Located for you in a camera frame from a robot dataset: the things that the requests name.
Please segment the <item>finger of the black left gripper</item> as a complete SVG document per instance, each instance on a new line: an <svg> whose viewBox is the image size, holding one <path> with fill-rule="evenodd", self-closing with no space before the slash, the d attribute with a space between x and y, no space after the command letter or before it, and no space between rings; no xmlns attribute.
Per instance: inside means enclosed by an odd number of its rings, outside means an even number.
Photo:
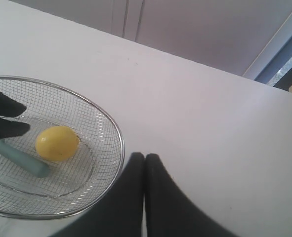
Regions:
<svg viewBox="0 0 292 237"><path fill-rule="evenodd" d="M0 92L0 116L13 118L21 115L27 107Z"/></svg>
<svg viewBox="0 0 292 237"><path fill-rule="evenodd" d="M23 136L29 130L27 123L0 118L0 139Z"/></svg>

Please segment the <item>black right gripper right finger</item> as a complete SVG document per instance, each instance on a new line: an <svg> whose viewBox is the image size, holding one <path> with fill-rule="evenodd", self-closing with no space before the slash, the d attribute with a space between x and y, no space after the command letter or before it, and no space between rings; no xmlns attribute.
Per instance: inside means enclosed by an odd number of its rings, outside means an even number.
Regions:
<svg viewBox="0 0 292 237"><path fill-rule="evenodd" d="M145 159L144 194L149 237L235 236L188 199L157 154L148 154Z"/></svg>

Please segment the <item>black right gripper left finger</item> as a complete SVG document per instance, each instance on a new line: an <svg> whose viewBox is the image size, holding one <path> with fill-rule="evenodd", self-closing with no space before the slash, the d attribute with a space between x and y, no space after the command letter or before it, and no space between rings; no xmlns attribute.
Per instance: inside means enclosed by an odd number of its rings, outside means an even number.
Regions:
<svg viewBox="0 0 292 237"><path fill-rule="evenodd" d="M86 214L54 237L140 237L145 157L132 153L110 191Z"/></svg>

